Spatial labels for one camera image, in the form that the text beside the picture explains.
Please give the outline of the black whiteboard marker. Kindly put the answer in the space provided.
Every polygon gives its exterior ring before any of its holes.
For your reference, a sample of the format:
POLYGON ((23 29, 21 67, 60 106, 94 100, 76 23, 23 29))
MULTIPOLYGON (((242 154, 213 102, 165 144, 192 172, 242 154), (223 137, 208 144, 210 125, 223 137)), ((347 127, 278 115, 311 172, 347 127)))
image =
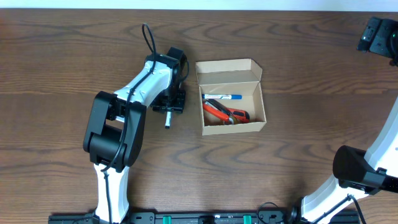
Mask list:
POLYGON ((171 120, 172 120, 172 112, 168 111, 166 114, 166 120, 165 120, 165 128, 169 129, 171 126, 171 120))

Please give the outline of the blue whiteboard marker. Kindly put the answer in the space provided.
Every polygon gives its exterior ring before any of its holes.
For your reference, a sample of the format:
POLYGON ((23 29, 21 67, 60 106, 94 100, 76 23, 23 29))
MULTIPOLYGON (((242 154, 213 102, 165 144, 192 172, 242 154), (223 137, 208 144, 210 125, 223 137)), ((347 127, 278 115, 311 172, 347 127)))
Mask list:
POLYGON ((218 99, 218 100, 241 100, 242 95, 222 95, 222 94, 202 94, 201 97, 206 100, 218 99))

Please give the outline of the red utility knife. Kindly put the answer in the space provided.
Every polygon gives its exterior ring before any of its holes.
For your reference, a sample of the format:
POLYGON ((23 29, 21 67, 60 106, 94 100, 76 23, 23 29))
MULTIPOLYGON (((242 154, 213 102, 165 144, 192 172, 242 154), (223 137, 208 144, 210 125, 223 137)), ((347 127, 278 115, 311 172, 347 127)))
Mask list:
POLYGON ((227 108, 227 110, 240 123, 248 123, 250 121, 250 115, 245 110, 238 110, 238 109, 234 109, 234 108, 227 108))

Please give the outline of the cardboard box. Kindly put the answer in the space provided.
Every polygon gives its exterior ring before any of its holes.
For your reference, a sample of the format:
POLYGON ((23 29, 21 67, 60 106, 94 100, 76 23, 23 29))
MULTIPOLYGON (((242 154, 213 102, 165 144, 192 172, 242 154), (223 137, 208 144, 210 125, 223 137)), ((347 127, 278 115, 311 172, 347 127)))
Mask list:
POLYGON ((262 68, 250 58, 204 61, 195 64, 199 87, 199 112, 202 135, 260 131, 267 123, 262 97, 262 68), (222 121, 203 107, 203 95, 240 95, 238 100, 219 100, 227 107, 244 110, 249 122, 222 121))

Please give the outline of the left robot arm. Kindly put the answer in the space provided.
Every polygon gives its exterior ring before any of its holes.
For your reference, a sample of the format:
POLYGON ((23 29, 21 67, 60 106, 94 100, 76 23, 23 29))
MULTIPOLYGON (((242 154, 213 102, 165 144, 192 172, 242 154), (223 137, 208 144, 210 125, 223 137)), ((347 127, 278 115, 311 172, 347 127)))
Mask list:
POLYGON ((83 140, 98 177, 95 223, 122 223, 129 212, 127 183, 129 168, 142 147, 148 108, 166 115, 182 113, 185 90, 181 88, 189 64, 184 51, 170 48, 167 54, 153 52, 142 71, 125 87, 99 92, 93 101, 83 140))

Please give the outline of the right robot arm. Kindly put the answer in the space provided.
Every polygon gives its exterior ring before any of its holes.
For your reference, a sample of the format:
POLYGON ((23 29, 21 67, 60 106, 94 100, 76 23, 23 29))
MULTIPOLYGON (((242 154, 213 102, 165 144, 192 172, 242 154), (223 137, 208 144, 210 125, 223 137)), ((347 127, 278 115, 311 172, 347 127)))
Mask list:
POLYGON ((365 223, 359 199, 380 191, 397 192, 397 105, 367 150, 341 146, 332 175, 301 198, 286 223, 365 223))

